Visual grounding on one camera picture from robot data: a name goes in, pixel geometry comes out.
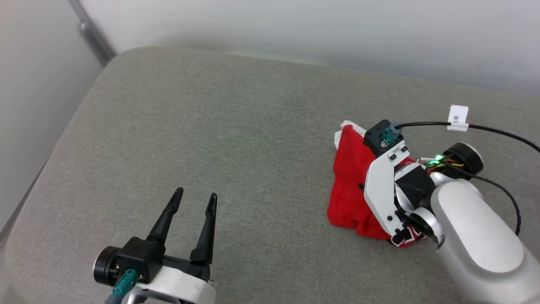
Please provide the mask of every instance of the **red garment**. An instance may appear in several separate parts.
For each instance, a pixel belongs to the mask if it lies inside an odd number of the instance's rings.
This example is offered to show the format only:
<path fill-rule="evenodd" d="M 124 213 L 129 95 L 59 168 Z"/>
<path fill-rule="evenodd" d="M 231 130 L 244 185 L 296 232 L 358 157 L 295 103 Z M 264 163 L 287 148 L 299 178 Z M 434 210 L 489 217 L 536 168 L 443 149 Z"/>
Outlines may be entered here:
<path fill-rule="evenodd" d="M 375 160 L 371 150 L 363 144 L 363 137 L 351 125 L 346 125 L 341 134 L 339 148 L 334 161 L 335 182 L 328 205 L 328 219 L 332 225 L 355 229 L 357 234 L 390 240 L 382 229 L 373 212 L 364 200 L 364 194 L 359 184 L 364 185 L 366 175 Z M 403 161 L 412 162 L 410 158 Z M 410 237 L 400 234 L 393 240 L 394 245 L 409 245 L 414 240 L 423 237 L 418 233 L 410 233 Z"/>

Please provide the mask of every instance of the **teal connector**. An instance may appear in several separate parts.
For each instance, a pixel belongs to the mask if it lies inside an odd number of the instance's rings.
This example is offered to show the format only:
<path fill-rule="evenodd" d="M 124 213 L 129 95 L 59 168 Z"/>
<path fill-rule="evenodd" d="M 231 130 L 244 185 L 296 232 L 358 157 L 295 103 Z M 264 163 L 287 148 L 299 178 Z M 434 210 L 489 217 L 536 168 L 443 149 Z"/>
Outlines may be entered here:
<path fill-rule="evenodd" d="M 105 304 L 120 304 L 122 299 L 134 288 L 139 281 L 139 275 L 133 269 L 128 269 L 116 285 L 112 288 L 112 294 Z"/>

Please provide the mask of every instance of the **black cable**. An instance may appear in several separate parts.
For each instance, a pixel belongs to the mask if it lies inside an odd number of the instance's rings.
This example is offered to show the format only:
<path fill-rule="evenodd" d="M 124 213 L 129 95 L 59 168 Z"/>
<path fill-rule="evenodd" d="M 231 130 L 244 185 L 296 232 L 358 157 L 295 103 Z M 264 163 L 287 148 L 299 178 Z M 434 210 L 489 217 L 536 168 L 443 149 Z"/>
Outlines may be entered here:
<path fill-rule="evenodd" d="M 464 175 L 467 175 L 469 177 L 472 177 L 474 179 L 477 179 L 477 180 L 481 180 L 481 181 L 484 181 L 486 183 L 490 183 L 492 184 L 493 186 L 499 188 L 500 190 L 503 190 L 504 193 L 506 193 L 506 195 L 508 195 L 508 197 L 512 200 L 512 204 L 514 205 L 514 208 L 516 209 L 516 217 L 517 217 L 517 221 L 516 221 L 516 235 L 519 235 L 519 231 L 521 230 L 521 214 L 519 213 L 519 206 L 517 205 L 517 202 L 516 202 L 516 199 L 512 196 L 512 194 L 504 189 L 503 186 L 501 186 L 500 184 L 492 181 L 492 180 L 489 180 L 489 179 L 486 179 L 485 177 L 481 177 L 481 176 L 478 176 L 478 175 L 474 175 L 474 174 L 471 174 L 463 169 L 460 169 L 454 165 L 452 165 L 451 163 L 445 161 L 445 160 L 440 160 L 440 162 L 442 162 L 443 164 L 445 164 L 447 167 L 449 167 L 450 169 L 452 170 L 455 170 L 461 174 L 464 174 Z"/>
<path fill-rule="evenodd" d="M 452 125 L 452 124 L 449 123 L 449 122 L 439 122 L 439 121 L 408 122 L 408 123 L 398 124 L 395 128 L 396 129 L 401 129 L 401 128 L 404 128 L 404 127 L 415 127 L 415 126 L 418 126 L 418 125 Z M 470 124 L 469 128 L 478 129 L 478 130 L 484 130 L 484 131 L 493 132 L 493 133 L 497 133 L 497 134 L 501 134 L 501 135 L 504 135 L 504 136 L 511 137 L 511 138 L 513 138 L 515 140 L 519 140 L 519 141 L 529 145 L 532 149 L 535 149 L 538 153 L 540 153 L 540 147 L 539 146 L 537 146 L 537 145 L 533 144 L 532 142 L 524 139 L 523 137 L 517 136 L 515 134 L 508 133 L 506 131 L 501 131 L 501 130 L 494 129 L 494 128 L 490 128 L 490 127 L 484 127 L 483 125 L 477 125 L 477 124 Z"/>

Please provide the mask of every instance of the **red cloth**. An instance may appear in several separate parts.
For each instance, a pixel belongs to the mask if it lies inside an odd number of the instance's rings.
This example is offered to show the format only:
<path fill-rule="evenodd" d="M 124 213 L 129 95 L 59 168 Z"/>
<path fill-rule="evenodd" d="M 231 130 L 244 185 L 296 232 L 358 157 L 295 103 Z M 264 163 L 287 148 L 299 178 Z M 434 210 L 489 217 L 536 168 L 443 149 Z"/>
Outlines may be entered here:
<path fill-rule="evenodd" d="M 336 178 L 327 215 L 332 225 L 355 229 L 357 234 L 363 236 L 390 240 L 390 235 L 384 232 L 369 209 L 359 187 L 359 184 L 365 184 L 369 165 L 374 160 L 371 150 L 363 144 L 363 137 L 351 125 L 344 126 L 334 161 Z M 403 163 L 411 161 L 413 160 L 408 158 Z M 413 234 L 412 237 L 416 240 L 422 236 Z M 400 247 L 405 243 L 410 244 L 410 240 L 396 240 L 391 243 Z"/>

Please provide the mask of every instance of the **white wall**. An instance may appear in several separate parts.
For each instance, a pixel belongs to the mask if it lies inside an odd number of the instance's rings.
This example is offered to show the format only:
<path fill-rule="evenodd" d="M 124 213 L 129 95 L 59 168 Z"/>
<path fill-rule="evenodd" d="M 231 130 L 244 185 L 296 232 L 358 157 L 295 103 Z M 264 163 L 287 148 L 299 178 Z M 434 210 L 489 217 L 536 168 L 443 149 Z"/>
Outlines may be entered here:
<path fill-rule="evenodd" d="M 68 0 L 0 2 L 0 230 L 101 66 Z"/>
<path fill-rule="evenodd" d="M 540 95 L 537 0 L 81 0 L 117 52 L 180 44 Z"/>

